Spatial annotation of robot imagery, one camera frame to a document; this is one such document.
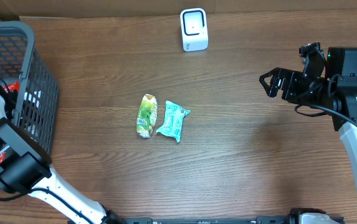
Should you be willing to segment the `white Pantene conditioner tube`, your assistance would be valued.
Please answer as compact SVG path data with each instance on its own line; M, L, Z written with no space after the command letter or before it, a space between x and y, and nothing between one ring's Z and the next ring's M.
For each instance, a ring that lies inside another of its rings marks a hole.
M39 109L40 108L40 103L41 103L41 91L35 91L33 93L29 93L29 92L25 92L24 93L24 101L23 101L23 105L22 108L26 109L26 108L35 108L35 109Z

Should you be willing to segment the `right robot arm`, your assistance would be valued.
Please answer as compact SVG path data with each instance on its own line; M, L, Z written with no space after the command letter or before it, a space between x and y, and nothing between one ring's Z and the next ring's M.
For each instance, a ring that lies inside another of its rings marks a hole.
M357 192L357 47L330 47L319 42L299 47L304 69L276 67L259 78L267 96L315 109L315 117L331 116L351 164Z

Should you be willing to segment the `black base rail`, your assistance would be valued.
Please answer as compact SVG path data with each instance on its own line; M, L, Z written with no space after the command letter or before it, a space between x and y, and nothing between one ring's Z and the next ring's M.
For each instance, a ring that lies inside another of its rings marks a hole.
M124 218L127 224L296 224L296 223L337 223L345 224L344 217L330 217L317 208L292 208L288 215L257 216L255 218L177 218L152 219L149 217Z

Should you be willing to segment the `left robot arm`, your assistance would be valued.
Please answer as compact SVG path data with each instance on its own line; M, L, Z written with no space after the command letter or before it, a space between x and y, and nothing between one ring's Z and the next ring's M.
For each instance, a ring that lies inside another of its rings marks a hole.
M11 92L0 84L0 188L10 197L37 198L69 218L70 223L123 223L123 219L65 181L52 167L48 153L7 118Z

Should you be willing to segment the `white barcode scanner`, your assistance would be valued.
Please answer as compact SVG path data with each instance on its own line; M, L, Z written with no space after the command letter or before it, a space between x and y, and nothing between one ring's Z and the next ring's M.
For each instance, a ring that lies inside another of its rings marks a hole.
M180 13L183 50L206 50L209 45L206 12L202 8L185 9Z

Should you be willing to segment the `green yellow snack packet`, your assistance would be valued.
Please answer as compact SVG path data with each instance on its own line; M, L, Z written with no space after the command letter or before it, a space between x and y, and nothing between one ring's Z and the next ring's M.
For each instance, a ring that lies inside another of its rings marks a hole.
M136 131L143 138L150 138L158 117L158 102L155 96L145 94L136 120Z

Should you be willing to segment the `red spaghetti packet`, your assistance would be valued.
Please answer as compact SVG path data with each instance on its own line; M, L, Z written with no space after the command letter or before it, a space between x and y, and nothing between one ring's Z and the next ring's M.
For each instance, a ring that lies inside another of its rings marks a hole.
M3 87L4 90L6 91L8 97L10 100L14 100L16 101L18 93L19 93L19 89L20 89L20 84L18 81L15 81L13 84L7 84L6 86ZM6 158L6 151L9 147L8 146L4 146L1 150L0 150L0 163L5 160Z

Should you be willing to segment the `mint green wipes packet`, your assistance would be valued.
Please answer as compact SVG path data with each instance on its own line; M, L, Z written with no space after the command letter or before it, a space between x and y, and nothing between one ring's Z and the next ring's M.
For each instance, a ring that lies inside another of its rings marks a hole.
M166 100L164 123L156 130L164 136L181 141L184 118L190 114L190 110L183 108L172 101Z

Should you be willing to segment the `grey plastic shopping basket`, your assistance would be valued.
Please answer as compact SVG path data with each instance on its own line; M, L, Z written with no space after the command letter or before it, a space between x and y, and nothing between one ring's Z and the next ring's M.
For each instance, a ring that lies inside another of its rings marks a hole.
M31 189L50 177L59 86L23 22L0 22L0 188Z

